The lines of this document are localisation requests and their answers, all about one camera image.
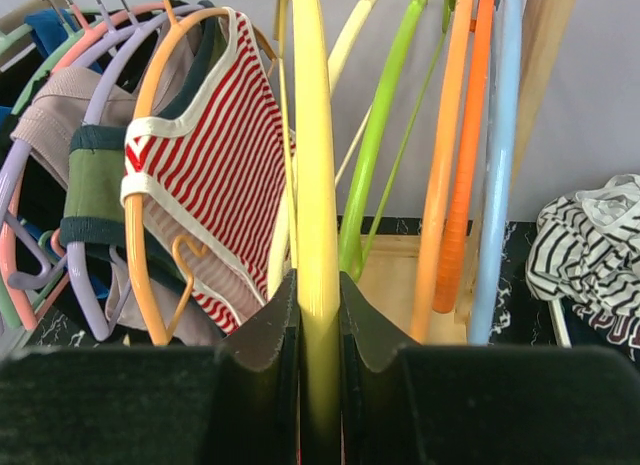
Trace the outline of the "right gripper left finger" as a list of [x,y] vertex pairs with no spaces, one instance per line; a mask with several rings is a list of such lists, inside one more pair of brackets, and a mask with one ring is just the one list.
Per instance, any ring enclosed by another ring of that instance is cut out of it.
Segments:
[[30,347],[1,365],[5,464],[293,464],[300,311],[289,273],[209,347]]

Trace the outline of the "yellow plastic hanger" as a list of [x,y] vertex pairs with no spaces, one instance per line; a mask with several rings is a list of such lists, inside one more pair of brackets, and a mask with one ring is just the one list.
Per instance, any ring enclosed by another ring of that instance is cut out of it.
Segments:
[[320,0],[284,0],[293,26],[297,145],[297,301],[302,319],[304,464],[341,461],[340,286],[330,84]]

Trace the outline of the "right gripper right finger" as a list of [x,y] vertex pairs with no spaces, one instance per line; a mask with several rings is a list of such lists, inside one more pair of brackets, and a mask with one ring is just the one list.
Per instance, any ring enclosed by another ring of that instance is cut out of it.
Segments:
[[599,347],[425,346],[340,277],[350,464],[635,464],[639,374]]

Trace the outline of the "black white striped tank top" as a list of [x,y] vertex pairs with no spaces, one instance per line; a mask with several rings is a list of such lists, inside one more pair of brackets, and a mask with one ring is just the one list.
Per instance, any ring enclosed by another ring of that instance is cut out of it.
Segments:
[[565,194],[543,207],[526,261],[532,295],[639,315],[639,176]]

